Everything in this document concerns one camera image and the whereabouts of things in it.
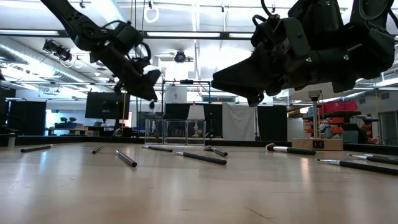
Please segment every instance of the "shelf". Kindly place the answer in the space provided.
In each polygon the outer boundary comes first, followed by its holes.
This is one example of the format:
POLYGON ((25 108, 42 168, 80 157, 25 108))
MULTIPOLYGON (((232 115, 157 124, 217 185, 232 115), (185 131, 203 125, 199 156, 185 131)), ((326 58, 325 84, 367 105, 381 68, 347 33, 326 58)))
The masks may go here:
MULTIPOLYGON (((325 114, 321 114, 320 117, 325 117, 325 118, 333 118, 333 117, 352 117, 352 116, 356 116, 356 115, 361 115, 362 113, 359 111, 340 111, 340 112, 333 112, 333 113, 325 113, 325 114)), ((306 120, 313 120, 313 116, 308 116, 305 117, 303 119, 306 120)))

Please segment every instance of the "lamp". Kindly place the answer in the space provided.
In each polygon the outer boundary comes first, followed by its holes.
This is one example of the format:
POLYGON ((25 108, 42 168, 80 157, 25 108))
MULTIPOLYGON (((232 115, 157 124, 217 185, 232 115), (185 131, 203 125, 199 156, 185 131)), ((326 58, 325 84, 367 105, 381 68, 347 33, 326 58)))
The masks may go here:
POLYGON ((205 110, 203 109, 202 105, 191 105, 189 107, 189 113, 188 113, 188 121, 194 121, 195 122, 195 127, 193 127, 193 130, 195 131, 195 134, 192 137, 199 137, 200 134, 198 134, 199 127, 198 127, 198 121, 204 120, 205 119, 205 110))

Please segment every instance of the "ceiling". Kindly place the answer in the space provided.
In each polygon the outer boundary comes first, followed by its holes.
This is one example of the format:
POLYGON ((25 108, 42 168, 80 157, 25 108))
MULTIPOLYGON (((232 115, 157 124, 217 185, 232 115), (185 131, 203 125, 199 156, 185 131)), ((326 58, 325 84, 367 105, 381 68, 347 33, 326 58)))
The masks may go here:
MULTIPOLYGON (((110 22, 109 20, 123 18, 132 21, 136 29, 146 31, 254 32, 252 16, 264 15, 260 0, 153 0, 153 6, 159 10, 159 18, 150 23, 143 19, 146 14, 144 9, 149 8, 149 1, 145 1, 144 4, 144 0, 136 2, 131 0, 91 0, 83 1, 84 9, 79 5, 80 0, 69 0, 69 2, 99 26, 110 22)), ((287 17, 289 8, 296 0, 269 0, 266 1, 266 4, 271 6, 273 2, 275 2, 276 13, 281 17, 287 17)), ((353 1, 339 0, 338 2, 343 20, 348 22, 353 1)), ((394 3, 393 8, 398 8, 398 3, 394 3)), ((148 19, 153 19, 155 15, 155 10, 147 12, 148 19)), ((398 34, 398 30, 390 19, 387 27, 391 34, 398 34)), ((1 0, 0 29, 64 30, 58 19, 39 0, 1 0)), ((8 38, 47 56, 47 52, 42 50, 42 47, 48 38, 20 36, 8 38)), ((69 38, 51 39, 55 43, 71 49, 72 54, 81 59, 76 62, 79 65, 78 68, 71 64, 69 69, 84 75, 93 82, 106 82, 111 78, 112 73, 109 70, 98 71, 97 68, 100 66, 90 63, 88 52, 78 49, 69 38)), ((158 66, 165 68, 167 80, 169 77, 175 77, 174 74, 167 72, 167 68, 177 65, 167 62, 169 60, 163 58, 164 54, 175 54, 177 50, 184 50, 187 56, 195 58, 195 46, 197 46, 198 74, 202 80, 211 80, 215 72, 247 58, 253 50, 248 40, 146 39, 145 42, 149 45, 152 54, 160 55, 160 61, 164 61, 160 62, 158 66)), ((59 62, 57 57, 52 55, 49 57, 59 62)), ((195 69, 194 63, 184 66, 188 67, 188 70, 195 69)))

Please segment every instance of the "monitor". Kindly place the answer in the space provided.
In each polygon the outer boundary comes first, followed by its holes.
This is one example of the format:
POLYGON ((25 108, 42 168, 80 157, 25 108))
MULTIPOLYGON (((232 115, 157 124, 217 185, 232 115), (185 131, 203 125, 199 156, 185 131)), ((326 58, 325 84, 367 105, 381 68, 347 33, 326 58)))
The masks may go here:
POLYGON ((130 95, 118 93, 95 93, 87 94, 86 118, 94 119, 129 119, 130 95), (124 95, 126 95, 126 106, 123 106, 124 95))

